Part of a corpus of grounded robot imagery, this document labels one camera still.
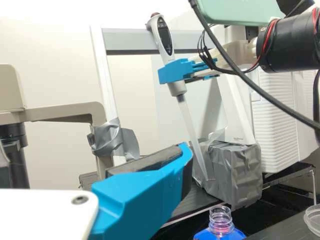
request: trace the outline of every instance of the vented panel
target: vented panel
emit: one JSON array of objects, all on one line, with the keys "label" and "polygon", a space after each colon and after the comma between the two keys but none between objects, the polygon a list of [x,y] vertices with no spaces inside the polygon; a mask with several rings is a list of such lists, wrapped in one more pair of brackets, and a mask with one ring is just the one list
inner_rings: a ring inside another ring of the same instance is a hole
[{"label": "vented panel", "polygon": [[[269,94],[295,107],[291,73],[265,73],[258,69],[259,85]],[[277,173],[299,160],[296,121],[264,98],[252,102],[254,134],[261,146],[262,171]]]}]

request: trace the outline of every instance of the white wall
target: white wall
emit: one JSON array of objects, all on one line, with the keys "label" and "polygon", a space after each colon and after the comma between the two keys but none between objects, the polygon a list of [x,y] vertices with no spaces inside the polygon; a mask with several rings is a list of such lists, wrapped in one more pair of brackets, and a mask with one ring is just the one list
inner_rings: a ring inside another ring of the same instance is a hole
[{"label": "white wall", "polygon": [[[88,24],[141,29],[153,12],[170,20],[188,9],[187,0],[7,1],[0,8],[0,62],[18,71],[29,108],[101,101]],[[150,56],[108,61],[121,124],[135,130],[142,154],[152,153],[159,138]],[[130,66],[123,69],[123,61]],[[149,89],[143,95],[142,85]],[[95,171],[87,124],[26,123],[26,131],[32,188],[76,189],[79,174]]]}]

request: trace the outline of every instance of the black cable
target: black cable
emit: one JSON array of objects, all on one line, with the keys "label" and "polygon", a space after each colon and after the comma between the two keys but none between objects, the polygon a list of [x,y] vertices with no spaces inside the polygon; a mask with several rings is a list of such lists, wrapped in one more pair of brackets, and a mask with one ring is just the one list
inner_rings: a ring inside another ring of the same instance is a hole
[{"label": "black cable", "polygon": [[[320,70],[315,75],[313,81],[313,120],[317,123],[320,122],[320,112],[319,112],[319,77]],[[315,137],[318,143],[320,143],[320,131],[314,130]]]},{"label": "black cable", "polygon": [[[210,24],[210,25],[209,25],[209,28],[211,28],[212,26],[215,26],[215,25],[216,25],[216,24]],[[198,47],[198,53],[199,53],[199,42],[201,41],[200,48],[201,48],[202,55],[205,56],[207,59],[209,59],[209,60],[210,60],[210,63],[211,63],[211,62],[212,62],[212,61],[211,61],[212,57],[211,57],[211,55],[210,55],[210,53],[209,53],[209,51],[208,51],[208,48],[207,48],[207,46],[206,46],[205,36],[206,36],[206,31],[203,30],[203,31],[202,31],[202,34],[200,35],[199,40],[198,40],[198,45],[197,45],[197,47]],[[208,66],[208,67],[209,67],[211,70],[216,70],[216,71],[218,71],[218,72],[220,72],[220,73],[223,73],[223,74],[237,75],[237,73],[234,72],[234,71],[232,71],[232,70],[218,67],[214,62],[213,62],[212,64],[210,64],[210,66]],[[245,74],[250,73],[250,72],[256,70],[258,67],[259,67],[259,63],[257,62],[254,66],[251,66],[251,67],[248,68],[247,70],[243,71],[243,73],[245,73]]]},{"label": "black cable", "polygon": [[298,4],[291,10],[291,12],[289,12],[284,18],[288,18],[290,17],[292,14],[295,13],[295,11],[305,2],[305,0],[301,0],[300,2],[298,2]]},{"label": "black cable", "polygon": [[307,126],[320,131],[320,124],[318,122],[315,122],[304,115],[300,114],[299,112],[289,108],[285,104],[283,104],[278,99],[274,98],[272,95],[264,91],[262,88],[260,88],[258,85],[256,85],[250,78],[248,78],[241,69],[235,64],[235,62],[229,57],[229,55],[226,53],[224,48],[221,46],[219,41],[217,40],[216,36],[212,33],[210,28],[208,27],[208,24],[205,20],[205,18],[202,16],[201,12],[198,9],[196,0],[188,0],[191,7],[193,8],[194,13],[196,14],[197,18],[201,22],[202,26],[204,27],[205,31],[209,35],[210,39],[215,44],[216,48],[219,50],[225,61],[230,65],[232,70],[234,70],[237,75],[247,84],[249,87],[251,87],[254,91],[256,91],[259,95],[261,95],[263,98],[268,100],[271,104],[275,105],[277,108],[281,109],[291,117],[299,120],[300,122],[306,124]]}]

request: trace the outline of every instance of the screw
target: screw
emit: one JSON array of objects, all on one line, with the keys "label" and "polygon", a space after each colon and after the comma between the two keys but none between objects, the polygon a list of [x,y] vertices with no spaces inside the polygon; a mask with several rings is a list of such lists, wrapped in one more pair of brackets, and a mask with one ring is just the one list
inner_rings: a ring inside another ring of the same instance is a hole
[{"label": "screw", "polygon": [[87,196],[76,196],[71,203],[74,205],[80,205],[84,204],[86,201],[88,201],[89,198]]}]

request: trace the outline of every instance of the bottle neck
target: bottle neck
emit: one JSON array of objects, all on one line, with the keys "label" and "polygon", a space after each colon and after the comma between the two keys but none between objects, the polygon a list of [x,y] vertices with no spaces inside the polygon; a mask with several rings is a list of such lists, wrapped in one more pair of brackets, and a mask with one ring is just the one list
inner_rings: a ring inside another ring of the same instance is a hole
[{"label": "bottle neck", "polygon": [[213,209],[210,210],[209,215],[209,230],[220,237],[231,233],[235,229],[230,209],[228,207],[225,209],[225,206],[221,207],[223,208],[218,209],[218,211],[216,208],[214,211],[212,211]]}]

